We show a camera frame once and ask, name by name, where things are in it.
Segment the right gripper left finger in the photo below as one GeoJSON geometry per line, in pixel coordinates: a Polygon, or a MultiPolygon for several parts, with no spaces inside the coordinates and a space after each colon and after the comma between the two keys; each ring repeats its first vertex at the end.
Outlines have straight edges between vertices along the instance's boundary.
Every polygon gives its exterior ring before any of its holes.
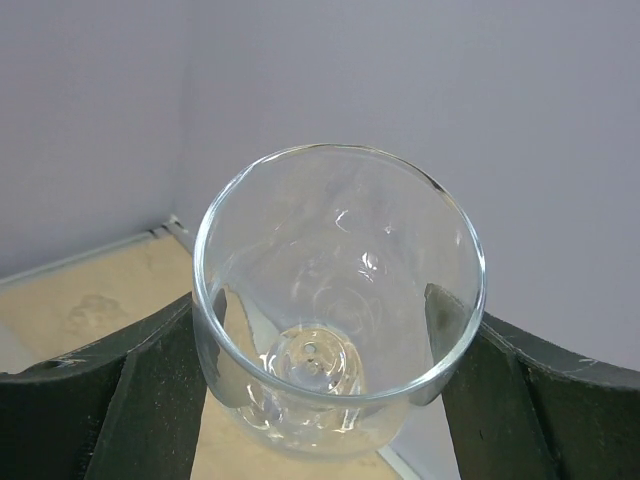
{"type": "Polygon", "coordinates": [[[206,384],[190,295],[1,375],[4,479],[188,479],[206,384]]]}

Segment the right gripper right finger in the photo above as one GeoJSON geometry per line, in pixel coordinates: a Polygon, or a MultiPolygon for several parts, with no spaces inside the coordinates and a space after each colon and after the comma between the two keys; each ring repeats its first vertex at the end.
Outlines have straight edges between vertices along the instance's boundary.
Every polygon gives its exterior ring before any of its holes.
{"type": "Polygon", "coordinates": [[[463,479],[636,479],[639,373],[484,314],[442,392],[463,479]]]}

